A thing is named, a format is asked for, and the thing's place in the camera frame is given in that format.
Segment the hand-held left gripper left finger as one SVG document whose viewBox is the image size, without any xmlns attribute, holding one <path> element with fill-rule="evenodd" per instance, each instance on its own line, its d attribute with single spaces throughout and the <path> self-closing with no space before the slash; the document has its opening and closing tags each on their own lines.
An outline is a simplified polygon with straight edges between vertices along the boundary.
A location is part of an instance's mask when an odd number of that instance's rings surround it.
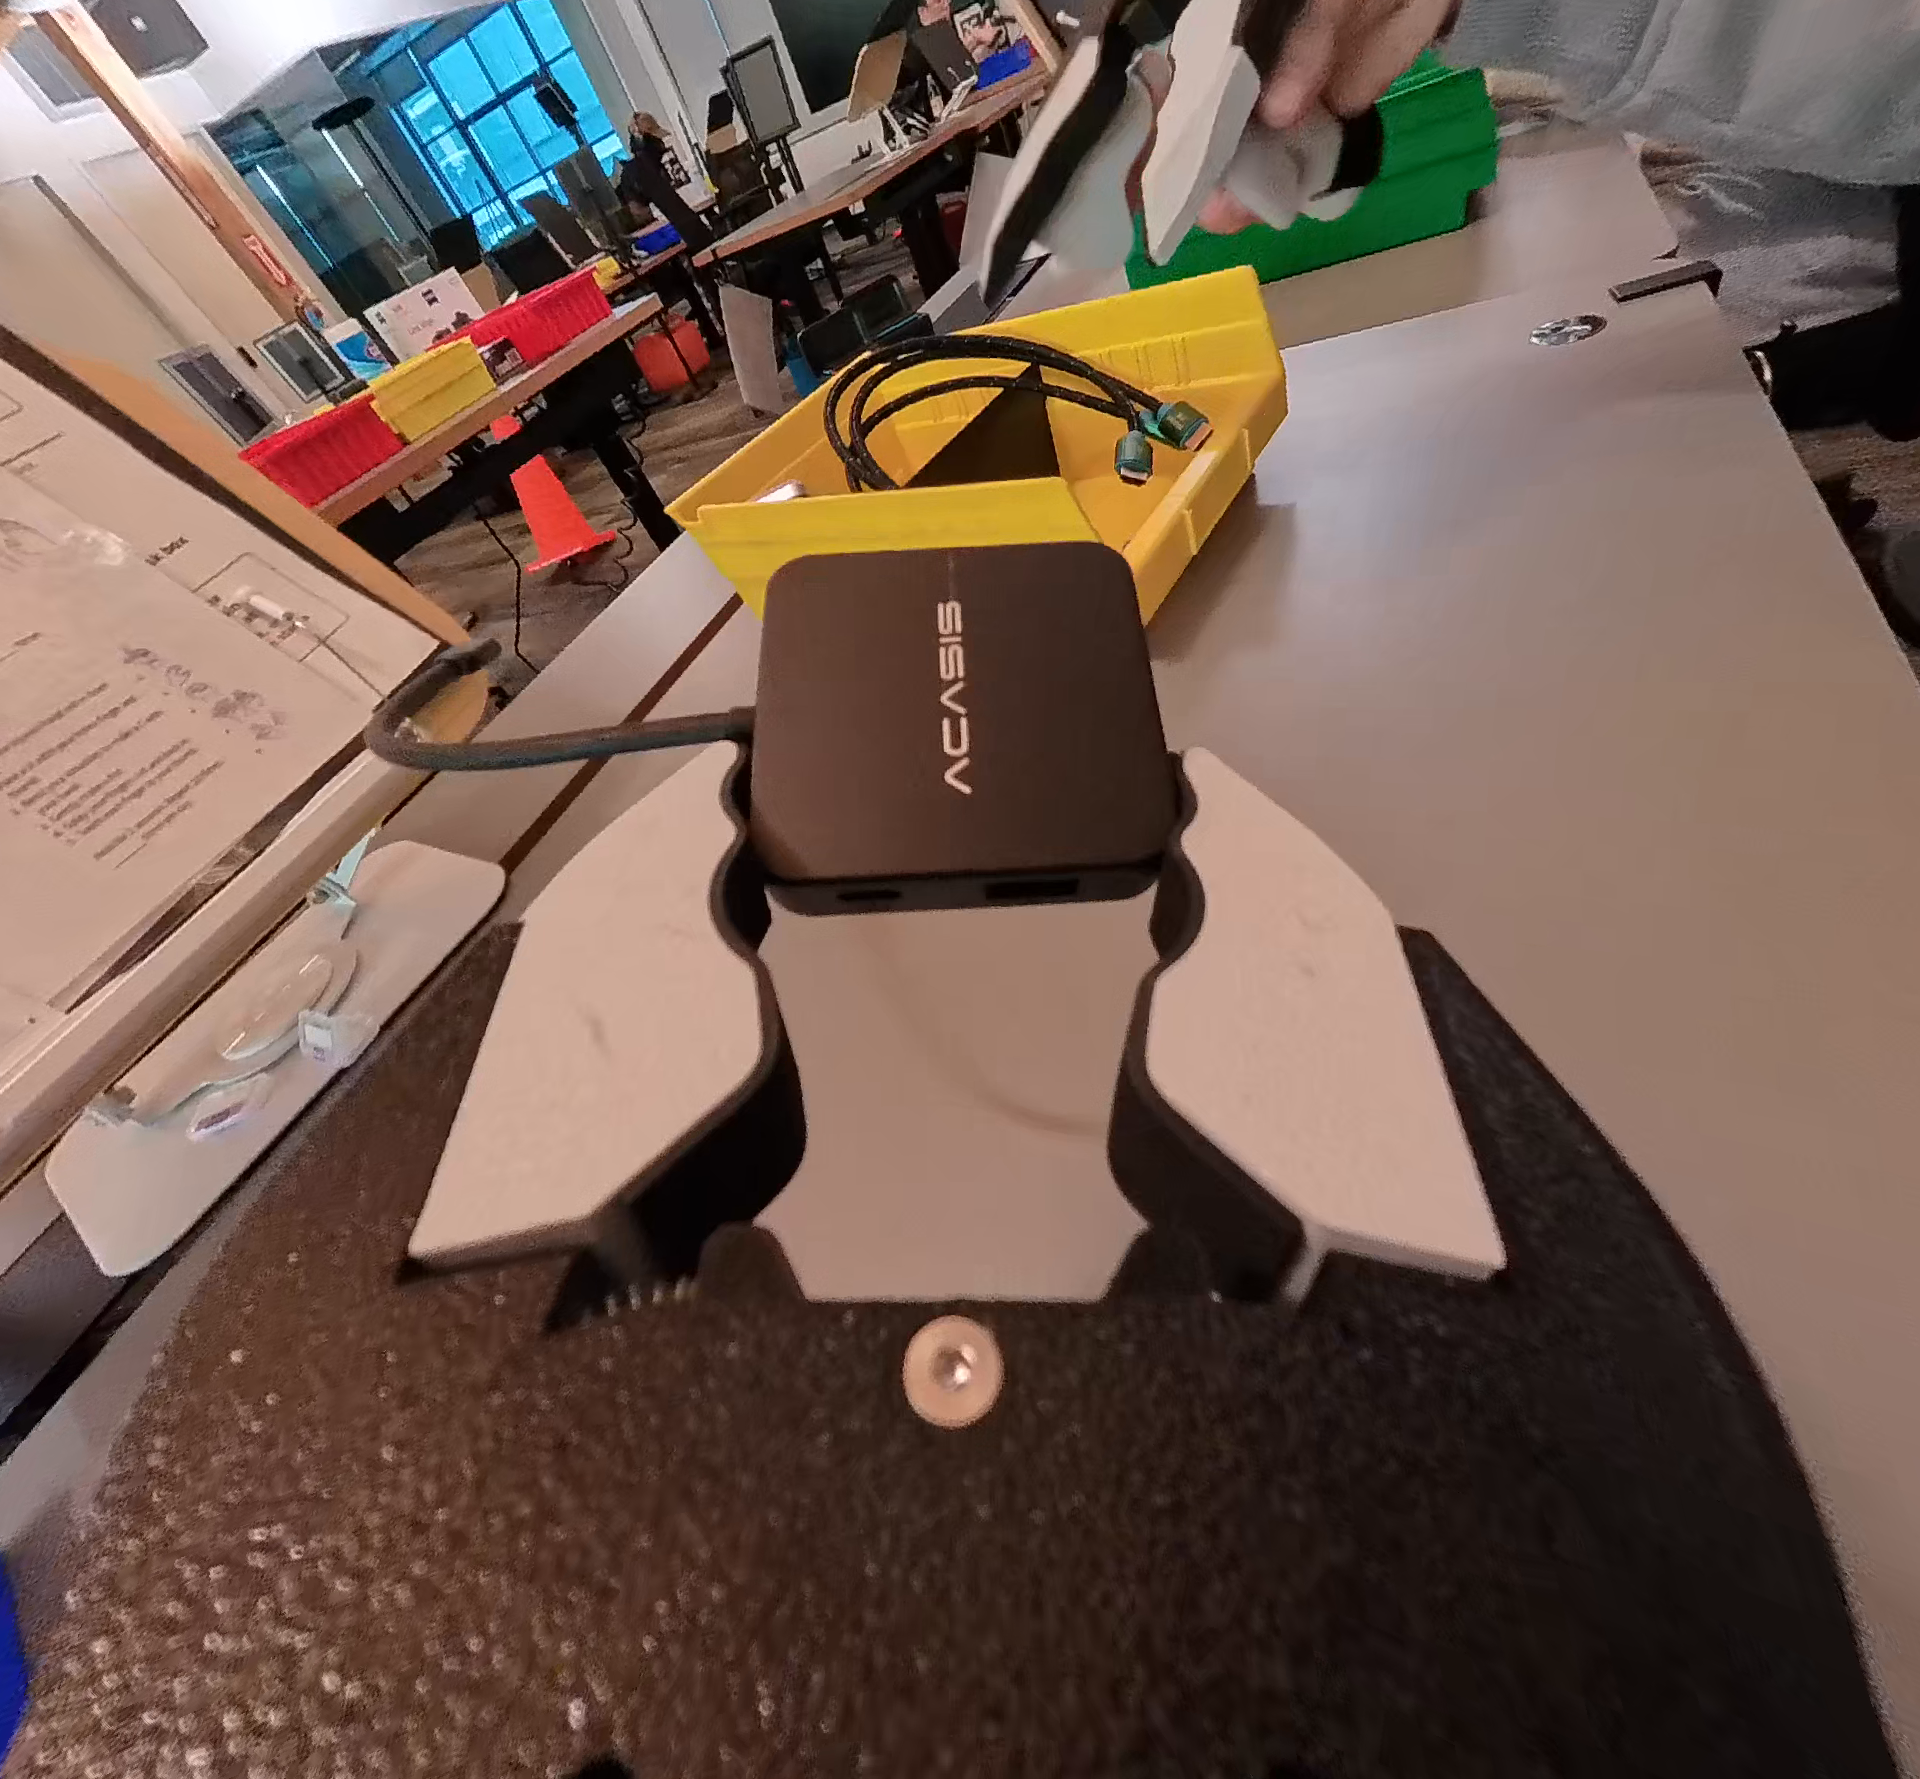
<svg viewBox="0 0 1920 1779">
<path fill-rule="evenodd" d="M 521 919 L 407 1263 L 547 1254 L 690 1280 L 804 1160 L 752 855 L 749 748 L 692 751 Z"/>
</svg>

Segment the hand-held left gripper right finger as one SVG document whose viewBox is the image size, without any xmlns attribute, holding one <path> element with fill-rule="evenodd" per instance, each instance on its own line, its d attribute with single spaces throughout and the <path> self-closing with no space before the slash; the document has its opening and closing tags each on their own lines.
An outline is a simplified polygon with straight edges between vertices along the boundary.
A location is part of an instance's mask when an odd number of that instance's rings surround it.
<svg viewBox="0 0 1920 1779">
<path fill-rule="evenodd" d="M 1115 1301 L 1298 1304 L 1333 1257 L 1485 1283 L 1499 1228 L 1402 935 L 1224 759 L 1175 821 L 1110 1112 Z"/>
</svg>

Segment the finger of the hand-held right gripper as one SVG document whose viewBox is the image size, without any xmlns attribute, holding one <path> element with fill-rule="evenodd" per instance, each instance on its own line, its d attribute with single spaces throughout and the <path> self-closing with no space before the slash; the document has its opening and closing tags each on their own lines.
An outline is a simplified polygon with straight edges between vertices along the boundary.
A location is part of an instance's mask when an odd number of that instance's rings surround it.
<svg viewBox="0 0 1920 1779">
<path fill-rule="evenodd" d="M 981 254 L 988 309 L 1013 304 L 1033 258 L 1068 279 L 1128 284 L 1157 116 L 1157 46 L 1116 35 L 1074 48 L 995 200 Z"/>
<path fill-rule="evenodd" d="M 1167 89 L 1139 170 L 1143 244 L 1166 264 L 1217 190 L 1259 100 L 1242 40 L 1245 0 L 1188 0 L 1167 40 Z"/>
</svg>

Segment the black square hub adapter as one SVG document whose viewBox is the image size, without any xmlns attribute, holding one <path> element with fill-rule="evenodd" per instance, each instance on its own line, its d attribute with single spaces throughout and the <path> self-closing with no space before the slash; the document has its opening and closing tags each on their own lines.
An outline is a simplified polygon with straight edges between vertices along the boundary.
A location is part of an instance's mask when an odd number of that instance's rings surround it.
<svg viewBox="0 0 1920 1779">
<path fill-rule="evenodd" d="M 801 914 L 1148 889 L 1181 796 L 1126 562 L 1005 543 L 785 564 L 747 798 L 752 852 Z"/>
</svg>

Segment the wooden work table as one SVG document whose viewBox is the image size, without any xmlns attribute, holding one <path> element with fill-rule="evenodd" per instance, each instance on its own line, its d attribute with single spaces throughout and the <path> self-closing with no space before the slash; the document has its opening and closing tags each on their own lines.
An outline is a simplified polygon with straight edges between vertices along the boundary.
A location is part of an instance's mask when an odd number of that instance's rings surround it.
<svg viewBox="0 0 1920 1779">
<path fill-rule="evenodd" d="M 639 529 L 664 548 L 680 524 L 623 436 L 620 400 L 642 390 L 628 339 L 659 312 L 648 297 L 617 312 L 483 400 L 435 426 L 418 442 L 372 467 L 316 518 L 343 530 L 379 562 L 398 560 L 467 514 L 510 495 L 510 476 L 558 449 L 589 450 L 626 500 Z"/>
<path fill-rule="evenodd" d="M 932 295 L 958 269 L 937 207 L 939 186 L 962 177 L 977 142 L 1040 99 L 1044 85 L 1043 66 L 1033 63 L 1011 79 L 973 92 L 919 142 L 886 160 L 854 162 L 812 183 L 795 199 L 723 236 L 692 260 L 695 267 L 729 264 L 758 249 L 795 240 L 853 207 L 876 207 L 880 217 L 899 224 L 918 284 L 924 295 Z"/>
</svg>

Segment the green plastic bin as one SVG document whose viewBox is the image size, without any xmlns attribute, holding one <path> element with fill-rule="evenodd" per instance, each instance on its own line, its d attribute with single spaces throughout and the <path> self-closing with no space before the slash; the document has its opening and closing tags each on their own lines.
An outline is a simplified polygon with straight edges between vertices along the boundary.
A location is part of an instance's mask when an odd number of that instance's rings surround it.
<svg viewBox="0 0 1920 1779">
<path fill-rule="evenodd" d="M 1461 230 L 1476 192 L 1498 174 L 1498 121 L 1482 69 L 1448 66 L 1429 50 L 1387 89 L 1377 112 L 1379 174 L 1343 216 L 1304 216 L 1285 230 L 1194 227 L 1166 264 L 1152 262 L 1139 231 L 1124 260 L 1128 287 L 1242 267 L 1274 283 Z"/>
</svg>

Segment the clear plastic packaging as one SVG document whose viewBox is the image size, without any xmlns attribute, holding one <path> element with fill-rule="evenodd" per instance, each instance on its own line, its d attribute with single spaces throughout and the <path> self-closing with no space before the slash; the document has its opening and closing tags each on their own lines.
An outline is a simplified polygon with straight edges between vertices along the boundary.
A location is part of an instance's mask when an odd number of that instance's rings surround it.
<svg viewBox="0 0 1920 1779">
<path fill-rule="evenodd" d="M 348 994 L 358 957 L 347 940 L 271 950 L 205 1001 L 199 1031 L 180 1022 L 81 1119 L 154 1127 L 195 1099 L 271 1072 L 299 1046 L 303 1018 L 327 1014 Z"/>
</svg>

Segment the orange traffic cone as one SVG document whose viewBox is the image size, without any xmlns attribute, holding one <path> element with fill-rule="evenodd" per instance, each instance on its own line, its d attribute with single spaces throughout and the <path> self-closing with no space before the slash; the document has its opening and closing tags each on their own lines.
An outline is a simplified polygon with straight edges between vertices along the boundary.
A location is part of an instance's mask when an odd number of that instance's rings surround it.
<svg viewBox="0 0 1920 1779">
<path fill-rule="evenodd" d="M 510 484 L 531 538 L 531 558 L 523 564 L 527 574 L 593 562 L 618 542 L 618 530 L 599 529 L 586 518 L 542 455 L 523 461 Z"/>
</svg>

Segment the red plastic bin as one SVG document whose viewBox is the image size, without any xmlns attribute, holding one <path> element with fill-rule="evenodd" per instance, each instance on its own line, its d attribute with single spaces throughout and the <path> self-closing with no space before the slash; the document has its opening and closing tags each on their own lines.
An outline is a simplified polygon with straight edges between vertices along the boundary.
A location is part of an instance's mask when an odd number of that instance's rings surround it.
<svg viewBox="0 0 1920 1779">
<path fill-rule="evenodd" d="M 405 449 L 370 395 L 331 403 L 239 449 L 253 472 L 303 509 L 318 511 Z"/>
<path fill-rule="evenodd" d="M 593 270 L 575 270 L 521 293 L 456 333 L 472 343 L 494 383 L 552 358 L 586 331 L 613 317 L 613 304 Z"/>
</svg>

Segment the wooden board with paper sheets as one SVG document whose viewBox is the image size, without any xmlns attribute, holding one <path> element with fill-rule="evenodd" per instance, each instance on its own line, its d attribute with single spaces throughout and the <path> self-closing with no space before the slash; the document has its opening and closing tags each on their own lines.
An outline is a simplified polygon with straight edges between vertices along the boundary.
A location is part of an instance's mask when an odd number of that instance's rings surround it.
<svg viewBox="0 0 1920 1779">
<path fill-rule="evenodd" d="M 414 791 L 459 622 L 150 383 L 2 334 L 2 1173 Z"/>
</svg>

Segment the large window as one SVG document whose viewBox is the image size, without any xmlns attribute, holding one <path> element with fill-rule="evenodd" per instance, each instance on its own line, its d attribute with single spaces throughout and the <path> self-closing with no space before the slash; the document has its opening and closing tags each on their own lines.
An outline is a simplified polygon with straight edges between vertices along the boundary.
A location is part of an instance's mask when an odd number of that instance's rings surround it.
<svg viewBox="0 0 1920 1779">
<path fill-rule="evenodd" d="M 528 199 L 565 200 L 565 160 L 614 174 L 625 143 L 587 75 L 571 0 L 505 0 L 380 38 L 363 79 L 467 216 L 485 250 L 533 227 Z"/>
</svg>

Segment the small yellow plastic bin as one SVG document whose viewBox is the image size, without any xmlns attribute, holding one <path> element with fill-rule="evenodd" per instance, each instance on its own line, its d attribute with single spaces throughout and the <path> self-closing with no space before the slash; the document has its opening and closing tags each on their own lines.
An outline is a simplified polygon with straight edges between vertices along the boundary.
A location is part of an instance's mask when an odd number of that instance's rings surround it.
<svg viewBox="0 0 1920 1779">
<path fill-rule="evenodd" d="M 492 400 L 495 379 L 479 346 L 465 334 L 376 375 L 367 392 L 376 419 L 405 444 L 418 444 L 444 422 Z"/>
</svg>

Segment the black ceiling speaker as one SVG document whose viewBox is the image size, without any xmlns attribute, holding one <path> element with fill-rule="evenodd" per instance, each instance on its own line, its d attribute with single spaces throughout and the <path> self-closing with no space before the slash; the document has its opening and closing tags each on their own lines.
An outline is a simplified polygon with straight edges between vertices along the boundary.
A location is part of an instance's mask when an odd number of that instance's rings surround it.
<svg viewBox="0 0 1920 1779">
<path fill-rule="evenodd" d="M 86 8 L 136 78 L 186 69 L 207 53 L 180 0 L 86 0 Z"/>
</svg>

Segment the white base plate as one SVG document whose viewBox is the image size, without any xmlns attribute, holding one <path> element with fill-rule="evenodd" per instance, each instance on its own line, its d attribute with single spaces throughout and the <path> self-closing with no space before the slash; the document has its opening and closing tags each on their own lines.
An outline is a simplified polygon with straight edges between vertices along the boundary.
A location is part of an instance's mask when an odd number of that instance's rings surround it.
<svg viewBox="0 0 1920 1779">
<path fill-rule="evenodd" d="M 45 1183 L 98 1268 L 129 1277 L 195 1231 L 460 950 L 502 889 L 500 866 L 418 842 L 360 845 L 325 876 L 295 914 L 155 1044 L 185 1021 L 199 1031 L 205 1001 L 271 950 L 347 940 L 360 957 L 348 994 L 327 1014 L 303 1018 L 299 1046 L 286 1057 L 246 1084 L 195 1099 L 159 1126 L 105 1127 L 80 1117 L 54 1145 Z"/>
</svg>

